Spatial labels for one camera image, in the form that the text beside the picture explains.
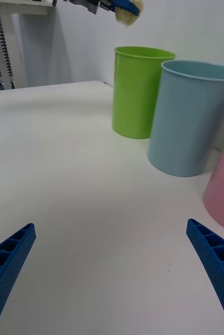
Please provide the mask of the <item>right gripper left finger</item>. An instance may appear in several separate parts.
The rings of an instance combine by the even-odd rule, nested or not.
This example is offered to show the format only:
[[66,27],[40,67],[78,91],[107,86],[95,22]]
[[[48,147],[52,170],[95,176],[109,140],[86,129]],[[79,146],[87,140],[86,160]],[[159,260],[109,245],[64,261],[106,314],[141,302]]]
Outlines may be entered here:
[[0,244],[0,316],[35,239],[29,223]]

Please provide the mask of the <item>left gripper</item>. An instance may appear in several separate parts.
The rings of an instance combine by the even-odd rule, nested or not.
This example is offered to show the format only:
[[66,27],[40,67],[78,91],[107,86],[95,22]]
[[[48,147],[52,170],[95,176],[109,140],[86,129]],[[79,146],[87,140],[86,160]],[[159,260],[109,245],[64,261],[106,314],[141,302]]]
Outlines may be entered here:
[[80,5],[85,7],[89,12],[92,14],[97,14],[99,8],[102,8],[106,11],[115,11],[115,8],[118,7],[120,9],[126,10],[127,12],[139,15],[140,9],[132,2],[128,0],[120,0],[120,1],[86,1],[86,0],[79,0],[79,1],[66,1],[70,2],[74,5]]

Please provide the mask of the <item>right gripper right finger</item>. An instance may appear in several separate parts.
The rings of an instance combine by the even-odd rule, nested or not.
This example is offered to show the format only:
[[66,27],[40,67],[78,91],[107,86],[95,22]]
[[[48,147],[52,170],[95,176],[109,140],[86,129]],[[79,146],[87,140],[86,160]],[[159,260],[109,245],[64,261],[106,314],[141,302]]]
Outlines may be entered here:
[[224,310],[224,239],[189,219],[186,235],[192,243]]

